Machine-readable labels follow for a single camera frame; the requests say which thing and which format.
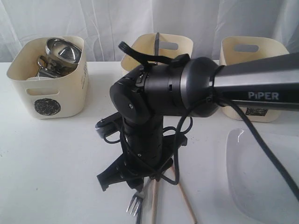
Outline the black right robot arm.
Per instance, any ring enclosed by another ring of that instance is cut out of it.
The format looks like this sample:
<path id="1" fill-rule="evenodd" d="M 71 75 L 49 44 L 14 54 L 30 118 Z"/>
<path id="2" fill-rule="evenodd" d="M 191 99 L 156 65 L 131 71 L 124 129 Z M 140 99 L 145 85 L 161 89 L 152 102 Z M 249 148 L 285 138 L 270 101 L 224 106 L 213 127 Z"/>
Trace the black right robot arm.
<path id="1" fill-rule="evenodd" d="M 119 132 L 122 154 L 97 178 L 103 190 L 126 182 L 138 189 L 145 177 L 160 180 L 187 144 L 186 118 L 206 118 L 220 106 L 298 110 L 299 55 L 217 65 L 206 57 L 181 55 L 165 65 L 139 65 L 110 88 L 117 113 L 96 125 L 106 139 Z"/>

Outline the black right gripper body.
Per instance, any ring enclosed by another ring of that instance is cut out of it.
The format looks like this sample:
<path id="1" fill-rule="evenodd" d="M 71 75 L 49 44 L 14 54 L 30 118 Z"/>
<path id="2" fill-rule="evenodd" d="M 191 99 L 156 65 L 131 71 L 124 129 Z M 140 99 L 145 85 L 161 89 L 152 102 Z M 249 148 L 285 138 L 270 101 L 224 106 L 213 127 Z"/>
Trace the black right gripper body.
<path id="1" fill-rule="evenodd" d="M 187 145 L 188 130 L 178 132 L 173 126 L 164 127 L 163 122 L 162 116 L 154 116 L 139 125 L 122 117 L 121 129 L 103 139 L 108 144 L 120 143 L 122 148 L 122 154 L 97 175 L 103 191 L 120 182 L 140 190 L 145 177 L 160 180 L 174 165 L 174 152 Z"/>

